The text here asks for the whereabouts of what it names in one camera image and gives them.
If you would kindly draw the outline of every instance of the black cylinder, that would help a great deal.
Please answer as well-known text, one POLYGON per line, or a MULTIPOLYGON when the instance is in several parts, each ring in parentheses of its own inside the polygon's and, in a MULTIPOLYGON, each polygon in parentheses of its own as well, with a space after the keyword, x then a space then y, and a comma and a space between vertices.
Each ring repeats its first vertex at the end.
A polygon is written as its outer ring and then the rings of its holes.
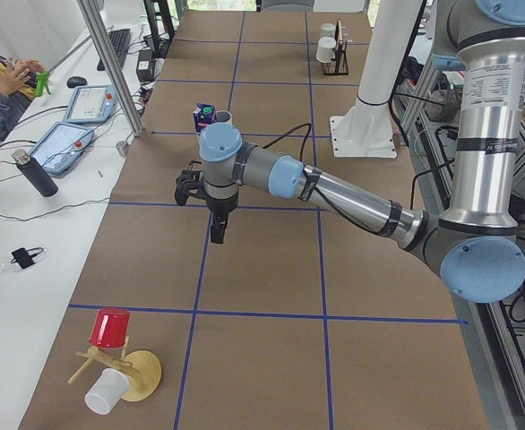
POLYGON ((12 154, 16 167, 28 178, 31 184, 44 197, 57 193, 57 185, 44 168, 25 150, 17 150, 12 154))

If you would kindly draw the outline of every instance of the hand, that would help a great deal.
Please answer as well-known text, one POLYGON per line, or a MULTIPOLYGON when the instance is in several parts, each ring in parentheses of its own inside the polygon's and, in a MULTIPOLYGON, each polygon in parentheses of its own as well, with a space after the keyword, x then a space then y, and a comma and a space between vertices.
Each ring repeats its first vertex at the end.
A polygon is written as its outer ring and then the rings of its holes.
POLYGON ((46 70, 46 68, 39 63, 38 60, 18 60, 15 62, 16 67, 18 65, 24 65, 30 69, 30 72, 41 73, 46 70))
POLYGON ((5 72, 0 75, 0 92, 5 96, 15 93, 30 78, 30 68, 24 64, 12 67, 8 61, 5 65, 5 72))

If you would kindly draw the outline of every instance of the green object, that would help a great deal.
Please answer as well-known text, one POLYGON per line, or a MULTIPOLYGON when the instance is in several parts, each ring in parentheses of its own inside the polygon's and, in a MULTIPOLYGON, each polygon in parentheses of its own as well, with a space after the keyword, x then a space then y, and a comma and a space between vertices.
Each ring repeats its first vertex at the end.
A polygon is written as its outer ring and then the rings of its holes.
POLYGON ((44 89, 47 91, 47 94, 51 95, 49 90, 49 72, 36 73, 36 79, 38 83, 36 85, 36 97, 41 97, 44 95, 44 89))

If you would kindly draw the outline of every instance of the blue joint cap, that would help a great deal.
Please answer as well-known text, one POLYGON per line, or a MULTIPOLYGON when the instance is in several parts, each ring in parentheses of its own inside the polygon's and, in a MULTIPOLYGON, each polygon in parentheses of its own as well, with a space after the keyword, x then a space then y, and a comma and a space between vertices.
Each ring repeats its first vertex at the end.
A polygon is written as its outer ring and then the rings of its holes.
POLYGON ((214 123, 201 132, 199 155, 205 161, 222 161, 235 155, 242 144, 241 133, 233 125, 214 123))
POLYGON ((479 10, 495 22, 525 25, 525 0, 476 0, 479 10))
POLYGON ((466 69, 464 63, 457 56, 432 54, 432 60, 436 70, 458 72, 466 69))
POLYGON ((269 193, 284 199, 293 198, 303 168, 304 164, 289 155, 280 157, 269 174, 269 193))
POLYGON ((443 259, 442 281, 452 293, 476 303, 513 294, 525 279, 525 256, 509 239, 482 236, 453 248, 443 259))

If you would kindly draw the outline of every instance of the black keyboard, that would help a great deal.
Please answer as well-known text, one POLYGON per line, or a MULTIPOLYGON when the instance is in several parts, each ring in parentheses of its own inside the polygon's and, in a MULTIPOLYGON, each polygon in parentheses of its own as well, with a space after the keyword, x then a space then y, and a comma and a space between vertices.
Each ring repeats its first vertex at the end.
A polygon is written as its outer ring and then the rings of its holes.
MULTIPOLYGON (((116 53, 119 65, 123 67, 125 59, 127 58, 127 49, 129 48, 129 42, 131 41, 131 31, 129 29, 112 30, 108 33, 109 40, 111 40, 111 46, 116 53)), ((98 70, 105 70, 103 61, 99 59, 98 70)))

